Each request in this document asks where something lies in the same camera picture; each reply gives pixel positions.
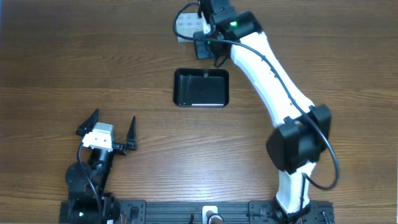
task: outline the green indicator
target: green indicator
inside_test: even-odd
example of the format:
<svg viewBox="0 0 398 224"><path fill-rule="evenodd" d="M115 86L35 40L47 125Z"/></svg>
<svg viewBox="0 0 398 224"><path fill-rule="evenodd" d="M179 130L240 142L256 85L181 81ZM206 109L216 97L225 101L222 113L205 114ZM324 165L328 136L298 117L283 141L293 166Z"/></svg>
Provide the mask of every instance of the green indicator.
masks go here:
<svg viewBox="0 0 398 224"><path fill-rule="evenodd" d="M232 27L237 27L237 26L238 26L238 23L237 23L236 21L230 22L229 24L230 24Z"/></svg>

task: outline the wooden table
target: wooden table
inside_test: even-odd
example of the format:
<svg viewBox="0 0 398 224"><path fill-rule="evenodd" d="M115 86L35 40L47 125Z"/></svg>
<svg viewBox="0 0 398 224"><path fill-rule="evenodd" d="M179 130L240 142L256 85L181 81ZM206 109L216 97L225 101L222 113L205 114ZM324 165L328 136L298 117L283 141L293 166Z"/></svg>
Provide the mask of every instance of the wooden table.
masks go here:
<svg viewBox="0 0 398 224"><path fill-rule="evenodd" d="M254 88L231 61L229 105L178 108L177 68L211 68L172 33L183 0L5 0L0 38L0 222L57 222L75 130L95 108L124 141L137 116L138 151L117 157L107 190L148 201L271 200L272 130ZM333 111L341 163L338 223L395 223L398 1L234 0L252 10L296 85ZM85 151L84 158L90 152ZM328 184L322 154L313 178Z"/></svg>

